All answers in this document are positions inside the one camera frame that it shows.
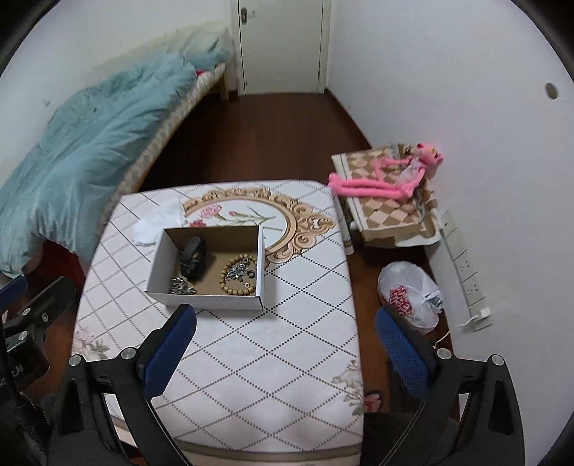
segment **wooden bead bracelet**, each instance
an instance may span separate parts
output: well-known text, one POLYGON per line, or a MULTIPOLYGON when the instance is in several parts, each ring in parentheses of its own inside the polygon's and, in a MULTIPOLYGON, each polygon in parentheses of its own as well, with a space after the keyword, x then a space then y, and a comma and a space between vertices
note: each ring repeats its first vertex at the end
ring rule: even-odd
POLYGON ((226 281, 230 280, 230 279, 239 279, 240 281, 242 281, 241 277, 247 275, 249 278, 255 278, 255 272, 253 272, 252 270, 249 269, 249 264, 250 263, 254 263, 255 265, 257 265, 257 260, 255 257, 253 257, 251 254, 239 254, 235 259, 230 260, 229 262, 227 262, 227 264, 225 265, 225 267, 223 268, 221 275, 219 276, 219 285, 221 286, 221 289, 223 291, 225 291, 227 294, 231 295, 231 296, 249 296, 250 294, 255 293, 255 284, 250 284, 245 282, 243 284, 243 286, 245 287, 245 290, 234 290, 233 288, 230 288, 229 286, 226 285, 226 281), (248 270, 249 272, 251 272, 251 274, 245 273, 245 274, 241 274, 239 275, 239 278, 231 278, 230 277, 230 272, 234 269, 237 268, 237 265, 242 265, 244 267, 243 271, 248 270))

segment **white plastic bag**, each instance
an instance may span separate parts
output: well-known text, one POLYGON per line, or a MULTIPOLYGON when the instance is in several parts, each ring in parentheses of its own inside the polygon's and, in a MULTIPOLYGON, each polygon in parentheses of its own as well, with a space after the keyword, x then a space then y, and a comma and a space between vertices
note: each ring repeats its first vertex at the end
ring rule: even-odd
POLYGON ((426 272, 410 262, 392 262, 379 275, 379 296, 411 327, 426 334, 439 323, 443 296, 426 272))

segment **door frame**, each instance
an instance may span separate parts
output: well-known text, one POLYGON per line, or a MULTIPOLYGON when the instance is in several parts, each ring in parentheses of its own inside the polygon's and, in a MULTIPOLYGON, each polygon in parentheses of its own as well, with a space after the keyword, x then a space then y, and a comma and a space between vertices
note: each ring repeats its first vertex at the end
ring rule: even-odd
MULTIPOLYGON (((323 23, 321 25, 321 53, 319 57, 319 82, 317 93, 325 92, 327 82, 327 62, 329 58, 329 30, 331 28, 331 2, 323 0, 323 23)), ((235 65, 237 76, 237 92, 245 95, 245 76, 243 74, 243 55, 241 51, 241 13, 239 0, 231 0, 231 28, 235 44, 235 65)))

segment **plush toy head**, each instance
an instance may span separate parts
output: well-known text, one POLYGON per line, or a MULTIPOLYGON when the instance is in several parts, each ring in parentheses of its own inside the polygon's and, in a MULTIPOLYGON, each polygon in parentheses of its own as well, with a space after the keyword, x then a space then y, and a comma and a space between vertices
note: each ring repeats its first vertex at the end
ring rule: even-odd
POLYGON ((413 153, 422 163, 429 166, 438 165, 444 160, 444 156, 428 144, 417 144, 413 153))

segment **bed leg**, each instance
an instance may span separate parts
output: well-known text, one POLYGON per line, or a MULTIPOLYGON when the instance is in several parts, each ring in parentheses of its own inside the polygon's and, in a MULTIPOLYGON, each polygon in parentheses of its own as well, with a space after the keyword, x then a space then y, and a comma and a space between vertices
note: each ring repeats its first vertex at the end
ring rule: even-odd
POLYGON ((225 76, 222 76, 219 80, 219 97, 221 100, 229 100, 229 92, 227 91, 227 86, 225 84, 225 76))

